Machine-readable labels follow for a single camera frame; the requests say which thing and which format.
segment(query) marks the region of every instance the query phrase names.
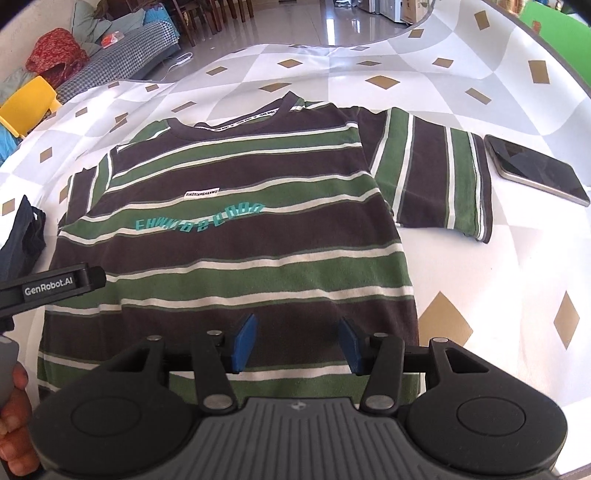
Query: wall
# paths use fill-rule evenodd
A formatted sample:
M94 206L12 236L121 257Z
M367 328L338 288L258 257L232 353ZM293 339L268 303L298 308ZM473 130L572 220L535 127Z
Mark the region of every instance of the wall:
M24 67L35 42L54 28L70 30L76 0L35 0L0 31L0 81ZM96 5L98 0L87 0Z

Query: striped t-shirt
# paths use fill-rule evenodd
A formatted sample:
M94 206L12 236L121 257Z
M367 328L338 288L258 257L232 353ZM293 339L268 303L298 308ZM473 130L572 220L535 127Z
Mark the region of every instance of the striped t-shirt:
M100 265L107 284L47 307L42 394L148 335L184 343L254 313L247 371L230 375L239 399L358 402L366 378L339 319L418 342L395 223L491 234L479 137L291 92L216 127L155 122L70 183L51 268ZM194 401L189 375L170 388Z

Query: fingernail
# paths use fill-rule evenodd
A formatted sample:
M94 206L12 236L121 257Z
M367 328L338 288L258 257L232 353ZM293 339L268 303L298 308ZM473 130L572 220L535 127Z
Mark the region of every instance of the fingernail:
M21 422L14 415L10 415L4 419L4 425L6 425L6 428L9 432L16 430L20 424Z
M0 453L2 454L2 458L4 458L7 462L12 460L17 452L10 443L5 443L0 447Z
M25 466L20 460L15 460L10 463L10 470L12 470L12 473L15 475L22 476L25 473Z

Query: yellow plastic chair back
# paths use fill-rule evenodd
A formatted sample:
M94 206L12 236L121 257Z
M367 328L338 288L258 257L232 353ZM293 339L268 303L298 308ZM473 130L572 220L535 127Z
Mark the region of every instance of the yellow plastic chair back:
M15 137L25 137L48 110L55 112L61 107L56 97L56 91L43 77L35 77L0 107L0 123Z

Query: cardboard box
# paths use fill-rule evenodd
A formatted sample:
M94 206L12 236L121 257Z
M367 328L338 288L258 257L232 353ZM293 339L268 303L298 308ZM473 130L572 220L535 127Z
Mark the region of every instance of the cardboard box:
M413 25L423 19L428 9L427 0L402 0L402 20Z

